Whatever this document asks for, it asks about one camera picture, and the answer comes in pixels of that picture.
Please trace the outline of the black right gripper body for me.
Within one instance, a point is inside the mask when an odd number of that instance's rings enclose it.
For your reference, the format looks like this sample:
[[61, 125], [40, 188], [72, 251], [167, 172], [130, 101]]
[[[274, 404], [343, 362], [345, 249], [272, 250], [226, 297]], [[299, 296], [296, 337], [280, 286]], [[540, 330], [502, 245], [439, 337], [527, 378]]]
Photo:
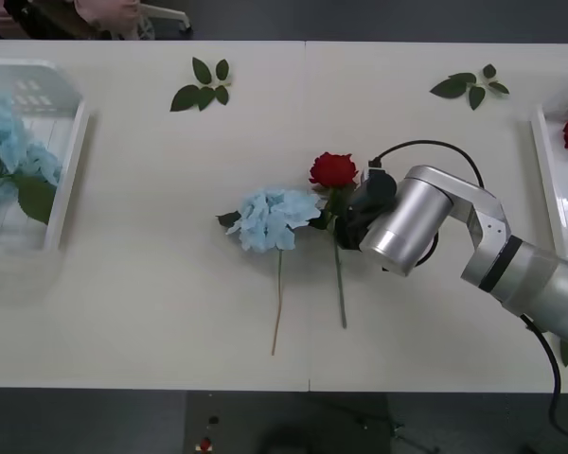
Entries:
[[376, 217], [376, 212], [347, 209], [334, 224], [334, 239], [337, 245], [343, 250], [359, 251], [368, 227]]

